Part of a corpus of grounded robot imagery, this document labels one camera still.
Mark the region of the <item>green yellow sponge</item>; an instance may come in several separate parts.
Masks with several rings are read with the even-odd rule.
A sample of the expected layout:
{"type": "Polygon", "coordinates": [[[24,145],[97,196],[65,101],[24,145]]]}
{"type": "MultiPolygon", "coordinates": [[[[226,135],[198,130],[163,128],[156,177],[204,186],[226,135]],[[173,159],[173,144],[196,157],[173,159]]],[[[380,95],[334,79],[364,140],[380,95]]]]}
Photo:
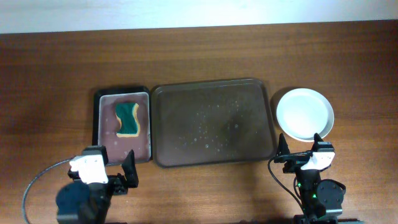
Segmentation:
{"type": "Polygon", "coordinates": [[[119,138],[135,138],[141,131],[137,118],[139,105],[137,103],[119,103],[115,107],[116,119],[119,122],[119,130],[116,132],[119,138]]]}

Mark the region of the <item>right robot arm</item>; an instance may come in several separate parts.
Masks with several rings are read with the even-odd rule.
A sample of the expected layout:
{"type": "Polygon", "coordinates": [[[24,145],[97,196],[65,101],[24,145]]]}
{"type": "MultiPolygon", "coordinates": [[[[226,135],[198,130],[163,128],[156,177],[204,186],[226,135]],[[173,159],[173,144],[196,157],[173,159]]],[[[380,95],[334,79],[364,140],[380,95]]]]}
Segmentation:
{"type": "Polygon", "coordinates": [[[293,223],[339,224],[362,223],[358,219],[340,220],[343,213],[342,203],[346,186],[332,179],[322,179],[320,173],[331,166],[335,157],[335,148],[324,141],[319,134],[314,134],[314,143],[310,150],[290,152],[283,134],[279,135],[277,153],[272,157],[267,168],[272,178],[298,203],[302,214],[293,217],[293,223]],[[293,191],[289,190],[275,176],[271,162],[283,164],[282,172],[294,174],[293,191]]]}

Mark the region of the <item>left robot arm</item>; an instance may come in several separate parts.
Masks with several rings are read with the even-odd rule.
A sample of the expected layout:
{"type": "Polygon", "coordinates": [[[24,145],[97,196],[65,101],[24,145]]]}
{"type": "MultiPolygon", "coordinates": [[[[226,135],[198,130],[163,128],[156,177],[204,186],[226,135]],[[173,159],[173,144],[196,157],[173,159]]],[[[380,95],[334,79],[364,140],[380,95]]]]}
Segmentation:
{"type": "Polygon", "coordinates": [[[59,190],[55,199],[59,223],[105,223],[112,197],[126,195],[129,189],[138,187],[133,150],[121,164],[124,174],[108,175],[107,163],[104,146],[87,147],[71,159],[68,176],[73,182],[59,190]]]}

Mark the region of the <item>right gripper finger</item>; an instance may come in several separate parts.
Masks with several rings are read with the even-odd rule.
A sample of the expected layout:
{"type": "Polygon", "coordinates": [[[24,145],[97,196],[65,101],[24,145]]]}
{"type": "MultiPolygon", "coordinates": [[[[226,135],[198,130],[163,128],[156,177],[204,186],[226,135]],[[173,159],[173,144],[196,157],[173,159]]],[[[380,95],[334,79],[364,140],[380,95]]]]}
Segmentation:
{"type": "Polygon", "coordinates": [[[289,154],[290,154],[290,150],[289,150],[287,141],[285,140],[284,134],[280,133],[276,156],[286,156],[289,154]]]}
{"type": "Polygon", "coordinates": [[[320,137],[320,135],[318,133],[314,134],[314,143],[312,146],[312,151],[313,152],[320,152],[322,151],[325,147],[324,147],[324,141],[323,139],[320,137]]]}

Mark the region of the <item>white plate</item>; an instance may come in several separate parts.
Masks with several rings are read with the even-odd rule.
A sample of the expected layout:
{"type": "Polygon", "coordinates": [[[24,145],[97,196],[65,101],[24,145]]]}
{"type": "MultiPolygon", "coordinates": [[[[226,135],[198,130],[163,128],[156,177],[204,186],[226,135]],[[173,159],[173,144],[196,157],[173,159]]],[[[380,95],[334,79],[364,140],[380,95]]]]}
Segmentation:
{"type": "Polygon", "coordinates": [[[308,88],[296,88],[284,94],[275,115],[283,132],[302,142],[314,141],[315,134],[324,138],[335,122],[331,103],[321,93],[308,88]]]}

